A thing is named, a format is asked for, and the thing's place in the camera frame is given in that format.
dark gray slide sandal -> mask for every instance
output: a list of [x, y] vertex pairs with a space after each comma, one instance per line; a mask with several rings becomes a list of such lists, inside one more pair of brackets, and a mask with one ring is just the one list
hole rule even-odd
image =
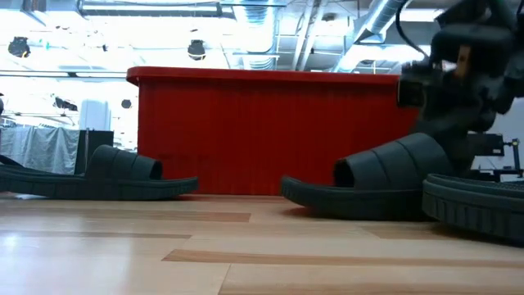
[[422, 209], [444, 224], [524, 243], [524, 181], [493, 183], [429, 175]]
[[49, 199], [155, 201], [198, 189], [196, 177], [164, 180], [161, 162], [110, 146], [97, 148], [85, 175], [53, 174], [5, 161], [5, 157], [0, 160], [4, 164], [0, 166], [0, 191]]
[[424, 220], [422, 181], [429, 173], [452, 175], [442, 147], [411, 134], [337, 161], [334, 186], [282, 179], [282, 195], [320, 213], [348, 220]]

